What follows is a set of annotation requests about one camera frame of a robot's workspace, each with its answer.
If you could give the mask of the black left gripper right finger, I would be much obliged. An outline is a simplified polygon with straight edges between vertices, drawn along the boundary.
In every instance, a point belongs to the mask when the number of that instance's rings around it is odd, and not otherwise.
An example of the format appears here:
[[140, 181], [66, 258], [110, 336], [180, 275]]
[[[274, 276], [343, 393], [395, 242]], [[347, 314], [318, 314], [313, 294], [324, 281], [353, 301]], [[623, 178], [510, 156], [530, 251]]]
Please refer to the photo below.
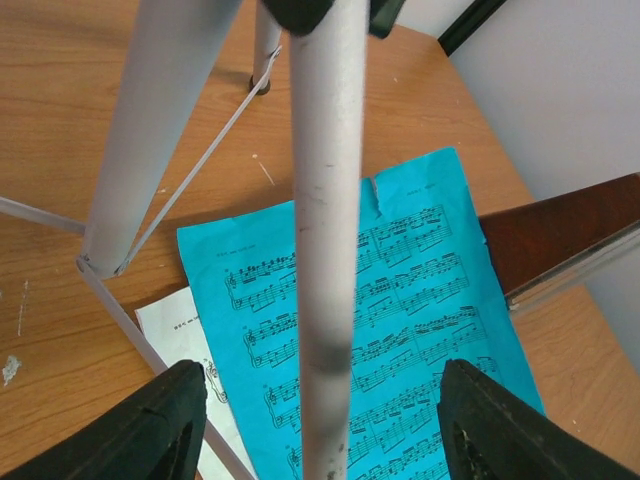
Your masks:
[[466, 360], [448, 360], [437, 405], [452, 479], [637, 479]]

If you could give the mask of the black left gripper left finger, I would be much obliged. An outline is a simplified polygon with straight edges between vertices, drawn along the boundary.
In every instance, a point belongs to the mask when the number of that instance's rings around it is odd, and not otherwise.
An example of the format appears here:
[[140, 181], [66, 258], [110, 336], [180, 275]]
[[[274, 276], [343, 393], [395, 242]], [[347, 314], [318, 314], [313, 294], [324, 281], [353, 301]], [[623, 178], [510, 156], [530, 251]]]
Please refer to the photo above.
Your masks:
[[206, 423], [204, 370], [181, 360], [3, 479], [193, 479]]

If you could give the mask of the white music sheet paper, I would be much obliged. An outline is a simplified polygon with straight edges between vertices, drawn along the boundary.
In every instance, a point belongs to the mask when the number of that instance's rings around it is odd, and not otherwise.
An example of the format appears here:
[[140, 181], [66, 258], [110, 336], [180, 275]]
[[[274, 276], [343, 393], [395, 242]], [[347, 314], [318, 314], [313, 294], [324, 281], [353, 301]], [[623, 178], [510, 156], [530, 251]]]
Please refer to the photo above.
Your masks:
[[254, 473], [214, 365], [191, 290], [185, 287], [135, 311], [143, 335], [171, 366], [188, 359], [202, 364], [207, 391], [207, 419], [243, 465]]

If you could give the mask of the blue music sheet folder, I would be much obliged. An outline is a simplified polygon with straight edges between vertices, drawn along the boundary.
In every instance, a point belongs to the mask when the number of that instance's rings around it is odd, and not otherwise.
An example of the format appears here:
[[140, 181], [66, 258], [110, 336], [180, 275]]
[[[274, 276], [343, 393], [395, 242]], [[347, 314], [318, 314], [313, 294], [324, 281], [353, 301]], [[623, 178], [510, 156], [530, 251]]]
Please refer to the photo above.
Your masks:
[[[436, 407], [461, 358], [542, 401], [491, 266], [457, 152], [361, 185], [347, 474], [445, 479]], [[182, 264], [261, 479], [302, 475], [294, 206], [181, 228]]]

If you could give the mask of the brown wooden metronome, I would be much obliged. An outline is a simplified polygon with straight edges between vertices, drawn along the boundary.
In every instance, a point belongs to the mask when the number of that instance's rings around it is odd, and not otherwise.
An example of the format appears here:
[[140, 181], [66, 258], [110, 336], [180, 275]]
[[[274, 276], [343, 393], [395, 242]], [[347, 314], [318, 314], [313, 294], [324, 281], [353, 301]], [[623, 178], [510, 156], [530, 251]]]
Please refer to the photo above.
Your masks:
[[629, 174], [479, 218], [504, 296], [598, 241], [639, 222], [639, 175]]

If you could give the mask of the clear plastic metronome cover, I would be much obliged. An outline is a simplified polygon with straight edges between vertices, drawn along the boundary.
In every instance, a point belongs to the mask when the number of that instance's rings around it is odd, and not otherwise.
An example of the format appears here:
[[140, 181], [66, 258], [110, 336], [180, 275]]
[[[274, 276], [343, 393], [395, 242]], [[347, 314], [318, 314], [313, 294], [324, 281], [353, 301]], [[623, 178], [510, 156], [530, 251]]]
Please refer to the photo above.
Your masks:
[[598, 241], [505, 296], [510, 312], [524, 312], [584, 283], [600, 269], [639, 248], [639, 222]]

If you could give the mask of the white tripod music stand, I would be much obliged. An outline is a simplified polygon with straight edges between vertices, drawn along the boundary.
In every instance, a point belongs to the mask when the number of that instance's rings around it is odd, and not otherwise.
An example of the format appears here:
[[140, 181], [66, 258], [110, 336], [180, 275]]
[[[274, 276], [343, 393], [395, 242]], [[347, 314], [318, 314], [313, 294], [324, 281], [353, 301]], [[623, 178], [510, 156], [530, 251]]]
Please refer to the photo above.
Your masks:
[[[303, 475], [347, 475], [366, 46], [386, 37], [398, 1], [262, 1], [251, 94], [268, 89], [282, 31], [290, 35]], [[143, 1], [121, 76], [89, 218], [78, 222], [10, 199], [4, 214], [78, 233], [76, 265], [158, 375], [168, 370], [104, 285], [153, 232], [156, 189], [239, 10], [236, 1]], [[206, 417], [210, 445], [249, 477]]]

